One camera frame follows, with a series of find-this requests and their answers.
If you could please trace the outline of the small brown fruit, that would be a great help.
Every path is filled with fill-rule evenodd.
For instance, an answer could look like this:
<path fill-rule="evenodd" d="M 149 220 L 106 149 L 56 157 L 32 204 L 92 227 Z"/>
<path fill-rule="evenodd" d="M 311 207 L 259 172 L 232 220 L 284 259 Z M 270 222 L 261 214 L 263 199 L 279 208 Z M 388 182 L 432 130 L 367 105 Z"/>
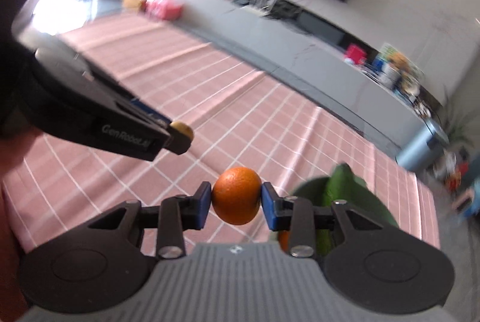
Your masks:
<path fill-rule="evenodd" d="M 188 126 L 186 123 L 180 120 L 174 120 L 173 122 L 171 122 L 170 127 L 175 129 L 180 134 L 188 137 L 190 141 L 194 139 L 193 128 L 191 128 L 191 126 Z"/>

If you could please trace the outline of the orange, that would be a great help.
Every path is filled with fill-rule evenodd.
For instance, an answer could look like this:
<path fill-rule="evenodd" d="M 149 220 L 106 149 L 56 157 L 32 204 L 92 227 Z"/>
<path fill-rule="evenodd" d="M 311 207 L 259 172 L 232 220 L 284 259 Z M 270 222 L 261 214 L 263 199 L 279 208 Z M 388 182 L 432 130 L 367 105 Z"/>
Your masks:
<path fill-rule="evenodd" d="M 211 192 L 216 214 L 231 225 L 251 222 L 260 208 L 262 181 L 248 167 L 232 167 L 223 172 Z"/>
<path fill-rule="evenodd" d="M 282 249 L 283 252 L 289 254 L 289 238 L 290 238 L 290 231 L 280 231 L 277 233 L 277 241 Z"/>

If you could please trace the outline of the green colander bowl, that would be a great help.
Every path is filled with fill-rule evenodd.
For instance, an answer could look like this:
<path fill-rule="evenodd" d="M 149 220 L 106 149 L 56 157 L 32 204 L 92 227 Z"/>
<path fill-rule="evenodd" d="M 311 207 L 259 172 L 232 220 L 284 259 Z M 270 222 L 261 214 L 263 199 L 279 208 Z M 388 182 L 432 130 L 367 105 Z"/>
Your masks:
<path fill-rule="evenodd" d="M 330 206 L 334 201 L 346 200 L 367 212 L 369 218 L 399 227 L 386 205 L 367 188 L 362 178 L 354 175 L 352 181 L 334 181 L 331 186 L 329 186 L 331 184 L 329 179 L 329 176 L 312 178 L 295 188 L 290 195 L 306 198 L 314 206 Z M 278 238 L 278 232 L 271 233 L 272 239 Z M 316 231 L 316 246 L 317 254 L 322 257 L 335 248 L 335 242 L 329 230 Z"/>

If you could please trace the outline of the pink checkered tablecloth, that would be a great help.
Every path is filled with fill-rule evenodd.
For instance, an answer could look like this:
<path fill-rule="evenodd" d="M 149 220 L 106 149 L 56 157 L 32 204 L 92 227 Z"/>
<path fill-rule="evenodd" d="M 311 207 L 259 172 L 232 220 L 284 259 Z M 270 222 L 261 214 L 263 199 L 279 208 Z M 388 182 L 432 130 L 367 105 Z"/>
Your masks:
<path fill-rule="evenodd" d="M 126 200 L 145 206 L 192 194 L 231 167 L 249 167 L 279 194 L 348 164 L 400 228 L 439 245 L 431 191 L 373 143 L 269 75 L 174 25 L 114 14 L 61 35 L 143 97 L 193 128 L 183 155 L 152 162 L 40 137 L 4 182 L 11 228 L 29 251 Z"/>

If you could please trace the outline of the pink storage box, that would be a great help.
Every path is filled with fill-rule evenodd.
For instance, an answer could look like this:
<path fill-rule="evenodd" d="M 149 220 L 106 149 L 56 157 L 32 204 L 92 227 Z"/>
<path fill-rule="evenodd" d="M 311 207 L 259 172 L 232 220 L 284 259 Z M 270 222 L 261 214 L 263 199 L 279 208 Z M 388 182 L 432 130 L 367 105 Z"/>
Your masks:
<path fill-rule="evenodd" d="M 183 4 L 176 0 L 146 0 L 145 12 L 159 20 L 174 21 L 181 17 Z"/>

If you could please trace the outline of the white marble tv console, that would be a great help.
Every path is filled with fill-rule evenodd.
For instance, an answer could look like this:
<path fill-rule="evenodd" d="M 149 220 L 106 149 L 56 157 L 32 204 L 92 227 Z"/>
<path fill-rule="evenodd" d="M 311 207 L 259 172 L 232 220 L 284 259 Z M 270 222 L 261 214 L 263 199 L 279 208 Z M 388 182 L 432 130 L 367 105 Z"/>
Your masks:
<path fill-rule="evenodd" d="M 297 90 L 389 156 L 425 132 L 427 123 L 410 106 L 320 39 L 229 0 L 179 1 L 177 26 Z"/>

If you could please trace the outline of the grey pedal trash bin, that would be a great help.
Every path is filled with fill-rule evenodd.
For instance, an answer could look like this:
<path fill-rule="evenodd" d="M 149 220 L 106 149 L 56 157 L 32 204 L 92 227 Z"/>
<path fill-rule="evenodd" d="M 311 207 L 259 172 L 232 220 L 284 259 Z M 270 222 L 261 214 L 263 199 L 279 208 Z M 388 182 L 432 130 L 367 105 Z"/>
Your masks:
<path fill-rule="evenodd" d="M 413 140 L 395 156 L 395 161 L 407 171 L 418 173 L 432 165 L 449 143 L 448 135 L 440 124 L 427 119 Z"/>

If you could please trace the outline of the red gift bag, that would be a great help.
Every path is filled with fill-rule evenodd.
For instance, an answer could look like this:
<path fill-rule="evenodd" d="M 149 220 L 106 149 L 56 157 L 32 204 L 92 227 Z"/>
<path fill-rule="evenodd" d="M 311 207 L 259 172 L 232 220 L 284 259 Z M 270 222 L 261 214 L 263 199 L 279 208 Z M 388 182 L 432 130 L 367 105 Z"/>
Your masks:
<path fill-rule="evenodd" d="M 456 165 L 453 173 L 447 177 L 445 180 L 445 186 L 450 194 L 456 192 L 460 188 L 463 175 L 467 173 L 469 167 L 470 165 L 468 162 L 462 162 Z"/>

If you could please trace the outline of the red box on console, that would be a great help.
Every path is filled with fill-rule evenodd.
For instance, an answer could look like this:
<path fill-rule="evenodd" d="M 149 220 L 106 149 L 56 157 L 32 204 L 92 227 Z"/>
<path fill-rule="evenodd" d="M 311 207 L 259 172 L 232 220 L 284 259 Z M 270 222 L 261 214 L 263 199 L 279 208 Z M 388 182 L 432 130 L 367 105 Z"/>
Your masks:
<path fill-rule="evenodd" d="M 344 59 L 346 63 L 363 65 L 366 61 L 366 51 L 356 44 L 350 44 L 346 49 Z"/>

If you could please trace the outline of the small pink floor heater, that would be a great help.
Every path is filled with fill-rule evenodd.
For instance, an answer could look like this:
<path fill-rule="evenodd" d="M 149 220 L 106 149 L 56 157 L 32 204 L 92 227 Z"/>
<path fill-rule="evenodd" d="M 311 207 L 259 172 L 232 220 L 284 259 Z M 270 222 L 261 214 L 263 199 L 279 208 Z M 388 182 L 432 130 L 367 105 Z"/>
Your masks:
<path fill-rule="evenodd" d="M 473 203 L 476 193 L 474 189 L 470 188 L 460 194 L 452 203 L 452 209 L 454 212 L 461 214 L 465 212 L 472 212 Z"/>

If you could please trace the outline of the teddy bear bouquet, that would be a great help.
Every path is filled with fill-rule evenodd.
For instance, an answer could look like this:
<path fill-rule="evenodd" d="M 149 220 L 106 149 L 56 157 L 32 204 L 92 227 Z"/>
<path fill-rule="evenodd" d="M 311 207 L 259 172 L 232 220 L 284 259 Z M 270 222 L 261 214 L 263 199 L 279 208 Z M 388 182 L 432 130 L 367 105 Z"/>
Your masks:
<path fill-rule="evenodd" d="M 404 73 L 410 73 L 411 66 L 408 58 L 400 53 L 390 54 L 382 67 L 380 82 L 387 88 L 393 89 Z"/>

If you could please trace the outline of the potted spiky plant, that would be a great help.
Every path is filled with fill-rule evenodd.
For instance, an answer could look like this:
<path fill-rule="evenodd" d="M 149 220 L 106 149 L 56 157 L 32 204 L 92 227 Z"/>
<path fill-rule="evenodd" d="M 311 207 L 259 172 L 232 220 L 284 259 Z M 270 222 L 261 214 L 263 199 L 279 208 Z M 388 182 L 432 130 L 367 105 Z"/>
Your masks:
<path fill-rule="evenodd" d="M 439 111 L 439 124 L 448 137 L 450 147 L 474 147 L 471 124 L 479 119 L 479 108 L 463 112 L 444 88 L 445 104 Z"/>

